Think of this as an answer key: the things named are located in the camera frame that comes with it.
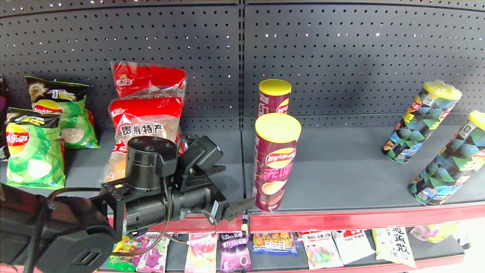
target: white snack packet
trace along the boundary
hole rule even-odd
[[[413,252],[404,227],[377,228],[372,230],[376,259],[405,264],[416,268]]]
[[[365,229],[332,230],[343,264],[349,264],[375,253],[365,234]]]
[[[302,232],[301,237],[310,269],[343,267],[330,231]]]

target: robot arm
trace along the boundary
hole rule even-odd
[[[222,151],[206,136],[188,139],[189,148],[177,157],[177,145],[167,139],[132,138],[126,177],[103,183],[99,195],[91,199],[57,197],[50,202],[0,184],[0,263],[25,263],[35,222],[46,204],[47,217],[35,244],[35,264],[43,273],[93,272],[123,235],[139,236],[150,226],[184,219],[192,211],[208,211],[212,224],[235,219],[253,199],[229,203],[208,176],[225,169],[215,165]],[[107,219],[108,206],[113,210],[113,227]]]

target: teal geometric chip can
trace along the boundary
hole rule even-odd
[[[461,97],[460,90],[442,81],[424,83],[421,92],[384,144],[384,155],[392,161],[406,163]]]
[[[460,131],[408,185],[424,205],[441,205],[485,164],[485,113],[473,111]]]

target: red shelf edge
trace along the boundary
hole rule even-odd
[[[251,233],[416,226],[485,217],[485,202],[413,208],[254,212]]]
[[[433,267],[433,266],[443,266],[443,265],[450,265],[461,263],[465,259],[465,255],[456,255],[450,257],[441,257],[435,259],[428,259],[428,260],[420,260],[416,261],[416,267],[418,269]],[[323,269],[305,269],[305,270],[285,270],[284,273],[303,273],[303,272],[312,272],[312,273],[328,273],[328,272],[336,272],[336,273],[347,273],[347,272],[358,272],[358,273],[394,273],[394,272],[407,272],[409,270],[415,270],[415,268],[409,267],[404,264],[379,264],[379,265],[368,265],[368,266],[354,266],[354,267],[339,267],[339,268],[323,268]],[[274,273],[274,272],[281,272],[281,271],[257,271],[258,273]]]
[[[110,225],[113,225],[113,218],[108,218]],[[220,221],[217,223],[218,233],[232,233],[241,231],[241,217],[238,216],[233,221]],[[165,223],[160,223],[155,226],[150,227],[150,229],[163,230],[165,228]],[[169,222],[167,232],[173,233],[205,233],[213,232],[215,225],[211,225],[209,220],[204,216],[190,216],[183,220]]]

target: purple snack packet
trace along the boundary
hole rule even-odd
[[[221,234],[221,272],[239,269],[251,271],[251,258],[247,249],[248,236],[242,233]]]

